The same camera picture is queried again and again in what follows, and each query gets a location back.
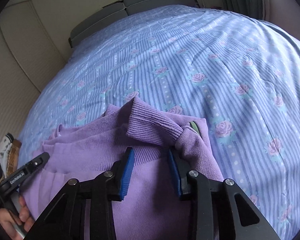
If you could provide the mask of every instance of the human hand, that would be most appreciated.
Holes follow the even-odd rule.
[[[31,217],[30,211],[26,205],[26,201],[22,196],[19,197],[19,204],[21,206],[19,217],[16,217],[15,215],[13,215],[13,217],[15,221],[18,223],[18,225],[21,225],[22,222],[24,222],[25,223],[24,229],[26,232],[28,232],[31,226],[34,224],[34,219]],[[22,237],[13,227],[15,222],[10,216],[8,210],[6,210],[5,208],[0,209],[0,224],[2,225],[3,229],[7,232],[7,234],[11,237],[12,240],[22,240]]]

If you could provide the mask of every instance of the purple garment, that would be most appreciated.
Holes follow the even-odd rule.
[[[200,135],[189,122],[194,121]],[[191,167],[209,179],[222,181],[212,155],[205,119],[164,113],[134,98],[122,108],[110,105],[90,124],[60,125],[33,157],[43,151],[50,160],[26,185],[22,194],[35,219],[71,178],[85,181],[109,170],[127,147],[135,150],[128,194],[112,202],[117,239],[186,239],[189,201],[174,194],[167,150],[175,146]],[[85,239],[89,239],[86,212]]]

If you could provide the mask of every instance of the bedspread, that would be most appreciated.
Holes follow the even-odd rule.
[[[140,97],[204,117],[215,159],[281,239],[300,229],[300,42],[239,14],[181,5],[122,19],[82,41],[20,135],[19,166],[62,123]]]

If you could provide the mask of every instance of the gray headboard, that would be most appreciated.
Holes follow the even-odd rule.
[[[139,12],[148,11],[165,5],[181,4],[198,7],[196,0],[123,0],[104,7],[79,23],[70,34],[71,47],[77,46],[83,39],[109,26],[122,18]]]

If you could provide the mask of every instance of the metal screw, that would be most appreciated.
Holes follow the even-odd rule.
[[[232,186],[234,184],[234,180],[233,179],[226,179],[226,184],[228,184],[229,186]]]
[[[71,185],[71,186],[77,184],[77,179],[69,179],[68,184]]]
[[[105,177],[111,177],[111,176],[113,175],[113,172],[112,172],[112,171],[105,171],[105,172],[103,173],[103,175],[104,175]]]
[[[189,175],[191,177],[197,177],[199,175],[199,173],[197,171],[189,171]]]

